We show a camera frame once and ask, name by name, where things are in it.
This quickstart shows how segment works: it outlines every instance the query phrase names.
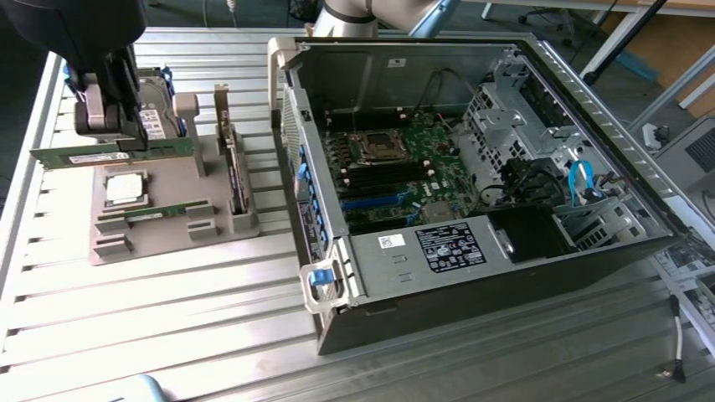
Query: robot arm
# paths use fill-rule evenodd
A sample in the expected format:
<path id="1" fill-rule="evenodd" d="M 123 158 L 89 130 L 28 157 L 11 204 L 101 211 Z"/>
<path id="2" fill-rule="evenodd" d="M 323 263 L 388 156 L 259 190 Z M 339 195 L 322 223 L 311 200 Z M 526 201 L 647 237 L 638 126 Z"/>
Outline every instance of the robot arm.
<path id="1" fill-rule="evenodd" d="M 380 19 L 410 36 L 431 38 L 458 4 L 459 0 L 326 0 L 314 35 L 375 37 Z"/>
<path id="2" fill-rule="evenodd" d="M 132 43 L 147 27 L 143 0 L 0 0 L 19 33 L 67 60 L 80 135 L 147 148 Z"/>

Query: office floor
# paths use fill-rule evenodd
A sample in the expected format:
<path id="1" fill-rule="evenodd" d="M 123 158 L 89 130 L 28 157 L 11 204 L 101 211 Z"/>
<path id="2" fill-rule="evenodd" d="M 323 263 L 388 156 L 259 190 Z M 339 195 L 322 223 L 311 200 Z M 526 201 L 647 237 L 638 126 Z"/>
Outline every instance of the office floor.
<path id="1" fill-rule="evenodd" d="M 203 2 L 198 0 L 161 0 L 161 5 L 148 9 L 148 21 L 151 26 L 163 27 L 202 27 L 203 26 Z M 238 8 L 238 20 L 242 28 L 300 27 L 303 23 L 286 17 L 286 0 L 240 0 Z M 446 29 L 462 31 L 508 31 L 534 32 L 543 39 L 551 41 L 566 59 L 571 59 L 574 51 L 579 48 L 582 41 L 587 39 L 592 32 L 591 26 L 580 23 L 576 26 L 578 35 L 574 45 L 567 48 L 560 45 L 560 40 L 567 37 L 564 32 L 556 29 L 560 21 L 558 15 L 548 15 L 544 18 L 532 16 L 528 24 L 518 23 L 516 18 L 532 8 L 518 6 L 498 6 L 492 14 L 491 21 L 480 18 L 483 4 L 462 3 L 450 20 Z M 231 27 L 232 20 L 228 14 L 226 3 L 220 0 L 208 1 L 208 22 L 211 27 Z M 23 143 L 24 128 L 31 115 L 31 107 L 37 90 L 45 52 L 31 46 L 17 36 L 11 27 L 7 17 L 0 12 L 0 54 L 4 61 L 0 64 L 0 93 L 4 95 L 4 105 L 0 110 L 0 210 L 3 208 L 4 196 L 9 188 L 9 177 L 12 176 L 17 152 Z M 586 65 L 590 57 L 598 50 L 603 35 L 595 35 L 587 41 L 587 45 L 580 50 L 572 66 L 576 71 Z M 619 64 L 612 64 L 602 79 L 595 84 L 595 90 L 611 107 L 615 115 L 623 123 L 632 120 L 644 107 L 652 102 L 663 89 L 635 75 Z M 682 111 L 675 103 L 668 105 L 658 113 L 654 123 L 670 126 L 670 132 L 678 134 L 691 123 L 691 115 Z"/>

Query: aluminum work table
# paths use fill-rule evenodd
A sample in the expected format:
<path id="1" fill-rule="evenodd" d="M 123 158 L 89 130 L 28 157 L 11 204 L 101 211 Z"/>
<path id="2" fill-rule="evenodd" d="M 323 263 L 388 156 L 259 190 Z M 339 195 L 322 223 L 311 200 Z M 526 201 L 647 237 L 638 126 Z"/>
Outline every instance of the aluminum work table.
<path id="1" fill-rule="evenodd" d="M 688 382 L 656 376 L 675 328 L 651 260 L 583 291 L 316 355 L 268 124 L 280 35 L 302 32 L 151 28 L 137 42 L 140 66 L 165 63 L 176 90 L 199 93 L 203 134 L 214 84 L 231 87 L 262 235 L 104 266 L 85 260 L 91 168 L 45 173 L 28 153 L 88 141 L 49 56 L 0 224 L 0 400 L 115 400 L 140 373 L 172 400 L 715 400 L 715 360 L 687 323 Z"/>

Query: power supply label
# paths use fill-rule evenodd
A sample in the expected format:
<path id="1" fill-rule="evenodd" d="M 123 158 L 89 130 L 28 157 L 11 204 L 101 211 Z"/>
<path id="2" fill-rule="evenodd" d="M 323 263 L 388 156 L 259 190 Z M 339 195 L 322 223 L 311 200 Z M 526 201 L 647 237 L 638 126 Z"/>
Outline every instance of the power supply label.
<path id="1" fill-rule="evenodd" d="M 452 271 L 487 262 L 466 222 L 418 230 L 416 238 L 432 272 Z"/>

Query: motherboard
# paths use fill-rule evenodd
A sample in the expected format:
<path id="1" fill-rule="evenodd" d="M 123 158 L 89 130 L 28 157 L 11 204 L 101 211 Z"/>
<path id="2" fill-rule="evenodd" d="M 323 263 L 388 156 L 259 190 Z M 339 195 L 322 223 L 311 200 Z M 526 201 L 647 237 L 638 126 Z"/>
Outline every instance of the motherboard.
<path id="1" fill-rule="evenodd" d="M 324 136 L 354 235 L 459 219 L 474 210 L 476 188 L 440 116 L 419 113 L 402 128 Z"/>

